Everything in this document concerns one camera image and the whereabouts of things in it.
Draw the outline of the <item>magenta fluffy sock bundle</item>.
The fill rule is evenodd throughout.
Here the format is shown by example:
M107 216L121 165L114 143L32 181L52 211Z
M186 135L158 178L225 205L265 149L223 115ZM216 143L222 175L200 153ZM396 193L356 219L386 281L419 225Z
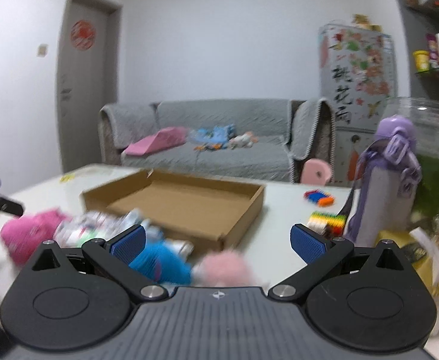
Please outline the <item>magenta fluffy sock bundle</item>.
M55 232L64 221L72 217L55 209L33 215L10 219L0 231L0 238L16 267L23 267L36 248L53 240Z

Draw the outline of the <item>brown cardboard box tray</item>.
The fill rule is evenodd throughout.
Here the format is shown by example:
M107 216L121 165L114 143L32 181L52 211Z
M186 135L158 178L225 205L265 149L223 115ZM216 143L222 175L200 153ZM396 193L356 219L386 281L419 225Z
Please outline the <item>brown cardboard box tray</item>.
M261 213L265 186L141 170L82 193L88 211L122 216L135 209L196 254L234 248Z

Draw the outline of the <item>yellow tub on shelf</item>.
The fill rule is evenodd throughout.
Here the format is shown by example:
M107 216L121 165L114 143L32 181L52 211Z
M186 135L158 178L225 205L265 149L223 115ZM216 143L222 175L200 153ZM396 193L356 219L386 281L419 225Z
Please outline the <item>yellow tub on shelf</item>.
M413 52L417 72L427 72L430 69L429 52L418 49Z

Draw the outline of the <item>red blue orange brick stick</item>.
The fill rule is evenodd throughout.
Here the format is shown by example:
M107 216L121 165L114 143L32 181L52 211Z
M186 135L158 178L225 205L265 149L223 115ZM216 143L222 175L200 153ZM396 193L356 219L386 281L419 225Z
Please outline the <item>red blue orange brick stick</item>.
M318 207L328 207L335 203L335 197L318 189L305 192L303 197Z

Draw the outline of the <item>grey door with red sign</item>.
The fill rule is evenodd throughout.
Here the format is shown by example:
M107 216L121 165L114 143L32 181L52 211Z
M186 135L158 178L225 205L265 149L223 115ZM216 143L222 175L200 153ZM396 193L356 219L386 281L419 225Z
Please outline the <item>grey door with red sign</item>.
M62 169L101 161L97 117L118 100L122 7L66 0L57 57L57 124Z

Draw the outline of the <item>glass fish bowl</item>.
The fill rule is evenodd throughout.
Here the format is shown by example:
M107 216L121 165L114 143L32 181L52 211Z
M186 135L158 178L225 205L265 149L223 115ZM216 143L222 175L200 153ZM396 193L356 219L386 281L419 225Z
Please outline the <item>glass fish bowl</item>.
M416 156L422 167L422 180L416 192L413 216L433 218L439 214L439 100L394 97L383 116L401 115L416 129Z

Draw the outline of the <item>multicolour brick cube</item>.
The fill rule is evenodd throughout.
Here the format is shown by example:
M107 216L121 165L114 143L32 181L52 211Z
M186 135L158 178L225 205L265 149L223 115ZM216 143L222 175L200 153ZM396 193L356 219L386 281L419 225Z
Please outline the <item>multicolour brick cube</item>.
M320 236L332 239L343 235L346 223L345 215L315 211L310 215L306 227Z

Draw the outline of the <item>purple water bottle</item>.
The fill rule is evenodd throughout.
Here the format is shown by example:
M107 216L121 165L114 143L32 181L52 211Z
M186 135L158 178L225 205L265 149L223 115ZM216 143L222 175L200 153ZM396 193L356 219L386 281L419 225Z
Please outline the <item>purple water bottle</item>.
M341 209L348 219L346 239L372 247L381 231L405 230L421 178L413 123L400 115L382 119L373 143L359 157Z

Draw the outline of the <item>small plush toy on sofa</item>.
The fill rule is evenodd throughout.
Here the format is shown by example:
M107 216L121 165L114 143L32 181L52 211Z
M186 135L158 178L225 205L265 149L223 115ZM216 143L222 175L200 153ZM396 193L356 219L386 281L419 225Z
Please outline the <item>small plush toy on sofa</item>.
M230 139L228 147L232 150L236 148L251 148L255 143L257 143L257 137L252 132L246 132Z

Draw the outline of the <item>grey covered sofa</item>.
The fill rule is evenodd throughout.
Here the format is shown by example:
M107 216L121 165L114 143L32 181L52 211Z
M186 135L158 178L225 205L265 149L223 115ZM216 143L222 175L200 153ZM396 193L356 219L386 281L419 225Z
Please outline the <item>grey covered sofa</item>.
M298 183L308 161L334 164L324 98L108 104L98 130L109 165Z

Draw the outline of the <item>blue knit sock bundle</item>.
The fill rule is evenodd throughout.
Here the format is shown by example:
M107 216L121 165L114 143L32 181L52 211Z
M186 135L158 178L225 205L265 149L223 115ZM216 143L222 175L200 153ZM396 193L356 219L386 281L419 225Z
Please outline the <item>blue knit sock bundle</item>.
M192 283L191 266L164 242L147 243L128 267L158 284Z

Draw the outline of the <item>pink fur pompom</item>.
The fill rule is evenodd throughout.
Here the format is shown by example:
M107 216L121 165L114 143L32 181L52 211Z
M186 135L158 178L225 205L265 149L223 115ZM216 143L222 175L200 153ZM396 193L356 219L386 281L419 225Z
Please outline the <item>pink fur pompom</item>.
M192 281L203 287L248 287L260 282L243 256L235 250L212 252L192 268Z

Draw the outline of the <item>wall light switch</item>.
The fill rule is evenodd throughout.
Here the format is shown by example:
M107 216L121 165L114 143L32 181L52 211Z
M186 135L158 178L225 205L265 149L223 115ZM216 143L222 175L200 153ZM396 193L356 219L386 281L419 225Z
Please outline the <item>wall light switch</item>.
M48 45L47 44L40 44L37 50L37 56L40 58L44 58L48 54Z

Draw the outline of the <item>pink child chair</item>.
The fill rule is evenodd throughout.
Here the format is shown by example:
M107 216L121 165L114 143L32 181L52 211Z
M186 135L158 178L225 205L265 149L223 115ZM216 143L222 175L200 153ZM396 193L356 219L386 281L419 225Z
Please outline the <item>pink child chair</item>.
M300 182L305 185L325 186L332 180L332 168L329 163L312 158L304 163Z

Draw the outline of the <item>decorated grey refrigerator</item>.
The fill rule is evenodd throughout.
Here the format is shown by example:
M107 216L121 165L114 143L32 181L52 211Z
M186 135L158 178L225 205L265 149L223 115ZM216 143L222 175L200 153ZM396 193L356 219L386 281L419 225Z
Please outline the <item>decorated grey refrigerator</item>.
M342 24L320 29L320 93L336 121L334 183L353 182L387 102L397 95L391 36Z

